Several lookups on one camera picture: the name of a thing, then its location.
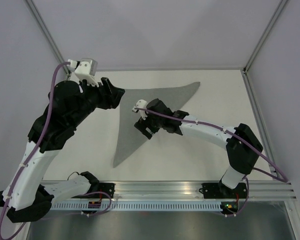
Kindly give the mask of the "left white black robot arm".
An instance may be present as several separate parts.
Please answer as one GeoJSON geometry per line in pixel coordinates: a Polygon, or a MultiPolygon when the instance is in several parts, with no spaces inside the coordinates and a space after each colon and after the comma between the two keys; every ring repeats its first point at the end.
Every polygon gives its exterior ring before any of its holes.
{"type": "Polygon", "coordinates": [[[9,188],[0,191],[0,207],[8,202],[6,216],[12,223],[35,222],[55,203],[76,196],[98,195],[100,181],[88,171],[51,187],[41,184],[53,159],[89,114],[95,109],[116,109],[120,104],[125,94],[123,88],[115,87],[106,77],[98,84],[89,85],[85,79],[65,80],[49,93],[53,100],[28,133],[25,154],[16,173],[18,180],[10,184],[12,193],[9,194],[9,188]]]}

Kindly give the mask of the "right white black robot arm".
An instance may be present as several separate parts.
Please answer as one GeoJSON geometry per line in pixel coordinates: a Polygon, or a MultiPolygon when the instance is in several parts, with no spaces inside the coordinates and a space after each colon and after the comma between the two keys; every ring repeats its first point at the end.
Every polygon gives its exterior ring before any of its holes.
{"type": "Polygon", "coordinates": [[[203,122],[186,111],[172,111],[158,98],[150,102],[140,99],[132,111],[140,114],[134,127],[147,139],[163,129],[169,134],[196,137],[224,149],[229,166],[218,183],[218,192],[225,198],[236,192],[263,151],[261,142],[244,123],[232,127],[203,122]]]}

